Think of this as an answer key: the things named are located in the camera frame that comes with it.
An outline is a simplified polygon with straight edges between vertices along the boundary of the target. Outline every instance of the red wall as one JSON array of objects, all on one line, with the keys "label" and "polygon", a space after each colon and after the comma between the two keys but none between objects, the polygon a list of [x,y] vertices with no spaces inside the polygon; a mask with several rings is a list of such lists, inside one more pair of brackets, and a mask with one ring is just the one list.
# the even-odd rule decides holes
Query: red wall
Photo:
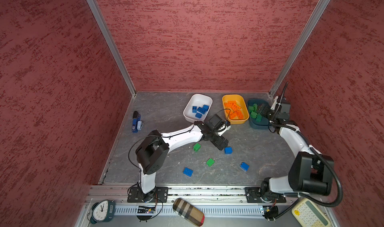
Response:
[{"label": "red wall", "polygon": [[0,0],[0,226],[73,226],[130,94],[85,0]]},{"label": "red wall", "polygon": [[331,0],[286,78],[293,119],[335,160],[342,226],[384,223],[383,43],[383,0]]},{"label": "red wall", "polygon": [[98,0],[139,91],[269,91],[318,0]]}]

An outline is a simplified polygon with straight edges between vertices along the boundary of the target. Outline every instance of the green building block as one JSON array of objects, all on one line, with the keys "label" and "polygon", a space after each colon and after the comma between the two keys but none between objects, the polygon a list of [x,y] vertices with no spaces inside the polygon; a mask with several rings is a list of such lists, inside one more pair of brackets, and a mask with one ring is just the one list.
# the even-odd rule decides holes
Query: green building block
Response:
[{"label": "green building block", "polygon": [[212,158],[209,158],[209,160],[207,161],[207,164],[209,167],[211,167],[213,164],[214,164],[214,160]]},{"label": "green building block", "polygon": [[262,116],[260,114],[258,114],[256,117],[256,122],[260,122],[261,120],[262,120]]},{"label": "green building block", "polygon": [[255,111],[252,111],[250,116],[251,116],[251,118],[255,119],[257,116],[257,113]]},{"label": "green building block", "polygon": [[193,146],[193,150],[194,150],[195,152],[197,152],[197,151],[200,149],[200,147],[201,147],[201,144],[196,143],[196,144]]}]

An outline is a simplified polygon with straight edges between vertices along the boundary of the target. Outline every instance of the blue building block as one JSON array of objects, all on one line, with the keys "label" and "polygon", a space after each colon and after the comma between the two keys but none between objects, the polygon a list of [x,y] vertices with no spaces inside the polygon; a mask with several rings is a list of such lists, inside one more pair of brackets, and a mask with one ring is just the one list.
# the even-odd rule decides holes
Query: blue building block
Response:
[{"label": "blue building block", "polygon": [[197,108],[197,111],[199,111],[202,114],[205,114],[207,111],[201,107]]},{"label": "blue building block", "polygon": [[241,162],[240,167],[241,167],[243,170],[247,171],[248,168],[249,168],[249,165],[247,165],[245,162]]},{"label": "blue building block", "polygon": [[232,154],[232,148],[231,147],[225,147],[224,152],[225,152],[225,154]]},{"label": "blue building block", "polygon": [[183,171],[183,174],[188,175],[189,177],[192,176],[193,170],[185,168]]}]

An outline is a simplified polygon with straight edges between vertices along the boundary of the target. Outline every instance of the gray marble surface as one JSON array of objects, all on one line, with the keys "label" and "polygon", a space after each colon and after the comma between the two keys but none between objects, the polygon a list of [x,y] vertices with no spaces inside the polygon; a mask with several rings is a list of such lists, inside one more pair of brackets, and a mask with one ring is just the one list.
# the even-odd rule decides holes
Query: gray marble surface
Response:
[{"label": "gray marble surface", "polygon": [[[183,110],[190,100],[192,92],[139,92],[133,102],[129,119],[119,139],[104,183],[135,183],[139,172],[128,161],[129,148],[138,139],[152,130],[160,133],[172,132],[191,125],[183,116]],[[224,93],[203,93],[213,99],[207,119],[223,109]],[[250,98],[268,100],[265,93],[244,93],[245,102]],[[132,114],[137,110],[144,122],[143,129],[132,133]],[[244,124],[233,124],[224,135],[229,140],[233,153],[224,154],[209,141],[200,141],[198,152],[193,151],[194,143],[182,146],[168,154],[163,167],[156,172],[156,184],[236,184],[259,185],[265,177],[287,175],[294,156],[283,138],[268,130],[256,130]],[[135,146],[131,151],[131,160],[137,164]],[[215,163],[209,167],[205,163],[213,158]],[[241,162],[250,167],[247,172],[240,168]],[[192,169],[192,177],[183,174],[185,167]]]}]

